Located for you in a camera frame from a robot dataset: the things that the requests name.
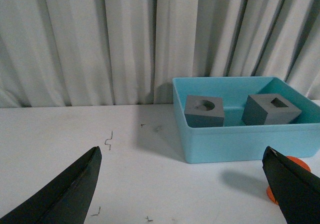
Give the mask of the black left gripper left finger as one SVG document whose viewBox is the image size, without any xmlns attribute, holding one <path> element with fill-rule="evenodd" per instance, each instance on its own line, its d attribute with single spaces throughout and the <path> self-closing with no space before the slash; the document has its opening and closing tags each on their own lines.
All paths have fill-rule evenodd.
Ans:
<svg viewBox="0 0 320 224">
<path fill-rule="evenodd" d="M 0 219 L 1 223 L 84 223 L 101 167 L 93 147 L 51 182 Z"/>
</svg>

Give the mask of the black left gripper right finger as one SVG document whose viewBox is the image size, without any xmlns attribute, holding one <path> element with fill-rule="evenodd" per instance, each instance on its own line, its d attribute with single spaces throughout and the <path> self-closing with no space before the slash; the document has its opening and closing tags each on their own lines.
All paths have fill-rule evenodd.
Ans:
<svg viewBox="0 0 320 224">
<path fill-rule="evenodd" d="M 320 178 L 267 147 L 263 170 L 287 223 L 319 223 Z"/>
</svg>

